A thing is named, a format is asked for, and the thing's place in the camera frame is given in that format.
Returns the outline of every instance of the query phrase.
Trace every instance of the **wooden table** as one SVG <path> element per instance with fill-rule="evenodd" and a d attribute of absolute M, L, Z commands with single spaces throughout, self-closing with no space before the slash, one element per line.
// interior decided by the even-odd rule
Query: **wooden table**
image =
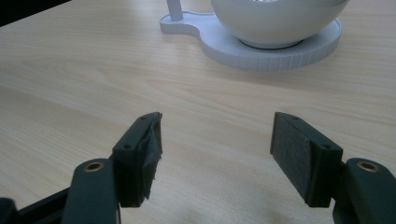
<path fill-rule="evenodd" d="M 181 1 L 210 12 L 210 1 Z M 106 158 L 141 115 L 163 113 L 150 199 L 123 223 L 332 223 L 270 155 L 274 113 L 298 116 L 396 174 L 396 2 L 353 0 L 338 49 L 283 72 L 234 69 L 165 35 L 160 0 L 74 0 L 0 28 L 0 197 L 19 208 Z"/>

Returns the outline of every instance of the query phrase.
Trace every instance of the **light wood grain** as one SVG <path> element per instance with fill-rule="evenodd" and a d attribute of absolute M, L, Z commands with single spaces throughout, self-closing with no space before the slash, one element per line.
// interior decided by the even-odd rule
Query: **light wood grain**
<path fill-rule="evenodd" d="M 210 12 L 210 1 L 181 1 Z M 19 208 L 107 157 L 139 116 L 163 113 L 151 197 L 123 223 L 332 223 L 269 153 L 274 113 L 301 117 L 396 174 L 396 2 L 352 0 L 339 48 L 297 70 L 216 63 L 161 33 L 166 1 L 66 3 L 0 28 L 0 197 Z"/>

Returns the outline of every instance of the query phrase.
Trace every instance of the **white lamp base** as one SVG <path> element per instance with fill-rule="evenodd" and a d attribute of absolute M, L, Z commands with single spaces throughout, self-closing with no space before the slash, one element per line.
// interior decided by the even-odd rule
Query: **white lamp base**
<path fill-rule="evenodd" d="M 255 49 L 231 35 L 214 13 L 182 12 L 183 19 L 161 18 L 166 34 L 193 35 L 201 39 L 202 48 L 213 60 L 225 65 L 255 71 L 278 71 L 316 63 L 337 48 L 342 24 L 336 19 L 301 43 L 286 49 Z"/>

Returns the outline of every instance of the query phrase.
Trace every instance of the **round white base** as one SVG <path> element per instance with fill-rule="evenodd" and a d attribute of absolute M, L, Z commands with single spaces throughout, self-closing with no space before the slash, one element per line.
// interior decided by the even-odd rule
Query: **round white base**
<path fill-rule="evenodd" d="M 231 67 L 255 71 L 278 71 L 316 63 L 329 56 L 338 45 L 342 24 L 336 19 L 301 43 L 286 49 L 255 49 L 231 35 L 215 14 L 183 12 L 183 19 L 171 21 L 170 15 L 160 20 L 166 34 L 193 35 L 213 60 Z"/>
<path fill-rule="evenodd" d="M 287 44 L 258 44 L 258 43 L 253 43 L 253 42 L 249 42 L 246 40 L 242 40 L 239 39 L 242 43 L 256 48 L 256 49 L 286 49 L 286 48 L 290 48 L 294 45 L 300 44 L 300 42 L 302 42 L 302 40 L 296 41 L 296 42 L 291 42 L 291 43 L 287 43 Z"/>

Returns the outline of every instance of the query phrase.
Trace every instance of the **black plastic part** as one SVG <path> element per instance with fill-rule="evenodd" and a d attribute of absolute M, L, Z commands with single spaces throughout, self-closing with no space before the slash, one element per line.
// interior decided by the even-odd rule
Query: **black plastic part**
<path fill-rule="evenodd" d="M 37 203 L 22 208 L 19 212 L 21 223 L 61 223 L 68 191 L 69 189 L 64 189 Z"/>
<path fill-rule="evenodd" d="M 276 112 L 271 154 L 310 207 L 329 207 L 343 149 L 295 116 Z"/>
<path fill-rule="evenodd" d="M 8 198 L 0 198 L 0 224 L 19 223 L 19 215 L 14 201 Z"/>
<path fill-rule="evenodd" d="M 396 179 L 385 166 L 350 159 L 344 178 L 360 224 L 396 223 Z"/>
<path fill-rule="evenodd" d="M 120 223 L 112 160 L 86 161 L 76 168 L 61 223 Z"/>
<path fill-rule="evenodd" d="M 334 220 L 334 224 L 359 224 L 355 212 L 346 211 L 337 203 L 332 210 L 332 219 Z"/>
<path fill-rule="evenodd" d="M 140 117 L 114 146 L 112 160 L 121 207 L 139 207 L 148 199 L 163 153 L 161 113 Z"/>
<path fill-rule="evenodd" d="M 0 224 L 58 224 L 61 223 L 68 189 L 17 211 L 10 199 L 0 199 Z"/>

